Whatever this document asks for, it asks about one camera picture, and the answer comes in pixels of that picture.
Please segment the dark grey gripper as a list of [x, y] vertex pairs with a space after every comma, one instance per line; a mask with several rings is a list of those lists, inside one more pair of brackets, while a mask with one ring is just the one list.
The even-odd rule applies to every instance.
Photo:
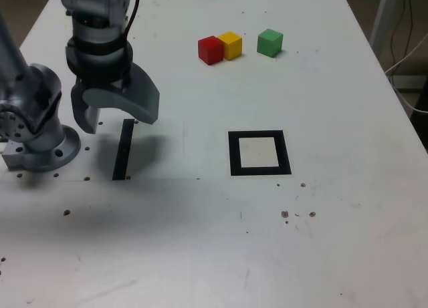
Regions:
[[148, 74], [132, 63], [128, 79], [99, 82], [76, 80], [71, 90], [74, 119], [85, 133], [95, 134], [102, 108], [115, 108], [146, 124], [158, 120], [160, 93]]

